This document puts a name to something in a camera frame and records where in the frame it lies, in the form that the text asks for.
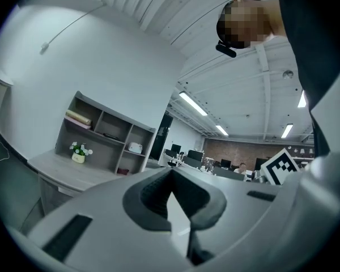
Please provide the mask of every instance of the ceiling light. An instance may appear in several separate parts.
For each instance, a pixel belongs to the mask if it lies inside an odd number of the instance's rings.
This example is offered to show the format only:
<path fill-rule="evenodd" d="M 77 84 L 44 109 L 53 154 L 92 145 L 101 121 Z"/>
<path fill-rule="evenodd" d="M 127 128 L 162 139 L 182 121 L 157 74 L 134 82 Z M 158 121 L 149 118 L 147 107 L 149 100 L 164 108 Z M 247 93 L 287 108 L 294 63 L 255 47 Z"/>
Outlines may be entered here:
<path fill-rule="evenodd" d="M 216 125 L 216 127 L 222 132 L 225 136 L 228 136 L 227 132 L 224 131 L 224 129 L 220 125 Z"/>
<path fill-rule="evenodd" d="M 294 126 L 293 124 L 287 124 L 286 129 L 284 130 L 281 138 L 286 138 L 293 126 Z"/>
<path fill-rule="evenodd" d="M 197 110 L 201 115 L 207 116 L 207 113 L 199 107 L 197 103 L 195 103 L 187 94 L 186 92 L 180 92 L 179 96 L 181 96 L 185 101 L 187 101 L 190 105 L 193 106 L 195 110 Z"/>
<path fill-rule="evenodd" d="M 299 105 L 298 105 L 297 107 L 298 107 L 298 108 L 304 108 L 304 107 L 306 107 L 305 91 L 302 91 L 301 99 L 300 99 Z"/>

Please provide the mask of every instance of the black slot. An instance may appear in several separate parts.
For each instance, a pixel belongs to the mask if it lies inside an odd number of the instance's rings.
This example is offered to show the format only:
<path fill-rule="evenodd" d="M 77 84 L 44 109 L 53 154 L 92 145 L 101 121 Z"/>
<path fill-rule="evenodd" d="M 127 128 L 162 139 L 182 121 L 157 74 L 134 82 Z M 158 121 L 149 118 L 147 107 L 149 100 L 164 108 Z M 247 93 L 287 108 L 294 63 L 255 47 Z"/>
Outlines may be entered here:
<path fill-rule="evenodd" d="M 247 193 L 248 196 L 250 197 L 255 197 L 255 198 L 259 198 L 262 199 L 264 201 L 268 201 L 268 202 L 272 202 L 275 199 L 275 195 L 273 194 L 269 194 L 269 193 L 261 193 L 261 192 L 257 192 L 255 190 L 251 190 Z"/>
<path fill-rule="evenodd" d="M 63 262 L 91 221 L 87 216 L 76 215 L 44 246 L 43 251 Z"/>

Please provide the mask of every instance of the black door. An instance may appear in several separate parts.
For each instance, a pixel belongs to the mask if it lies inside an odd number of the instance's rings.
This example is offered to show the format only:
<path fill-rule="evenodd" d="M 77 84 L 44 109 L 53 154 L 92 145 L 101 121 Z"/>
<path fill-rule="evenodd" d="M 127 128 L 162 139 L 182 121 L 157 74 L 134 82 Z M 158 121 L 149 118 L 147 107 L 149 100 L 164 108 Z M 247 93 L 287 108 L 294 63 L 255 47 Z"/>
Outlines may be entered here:
<path fill-rule="evenodd" d="M 168 135 L 171 123 L 172 123 L 172 117 L 165 114 L 159 126 L 159 130 L 156 135 L 154 145 L 152 145 L 152 149 L 150 152 L 151 158 L 156 159 L 156 160 L 160 159 L 160 155 L 164 148 L 165 140 Z"/>

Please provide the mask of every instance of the cable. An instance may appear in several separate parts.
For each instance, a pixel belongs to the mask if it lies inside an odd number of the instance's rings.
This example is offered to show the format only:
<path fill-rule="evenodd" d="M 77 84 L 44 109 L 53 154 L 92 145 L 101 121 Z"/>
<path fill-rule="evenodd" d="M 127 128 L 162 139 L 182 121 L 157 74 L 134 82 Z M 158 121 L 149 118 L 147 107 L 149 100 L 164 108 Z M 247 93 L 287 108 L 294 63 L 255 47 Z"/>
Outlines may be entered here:
<path fill-rule="evenodd" d="M 7 159 L 9 159 L 10 158 L 10 154 L 9 154 L 9 150 L 4 146 L 4 144 L 3 143 L 1 143 L 0 142 L 0 144 L 2 145 L 2 147 L 4 147 L 5 148 L 5 150 L 6 150 L 6 152 L 7 152 L 7 158 L 3 158 L 3 159 L 0 159 L 0 161 L 3 161 L 3 160 L 7 160 Z"/>

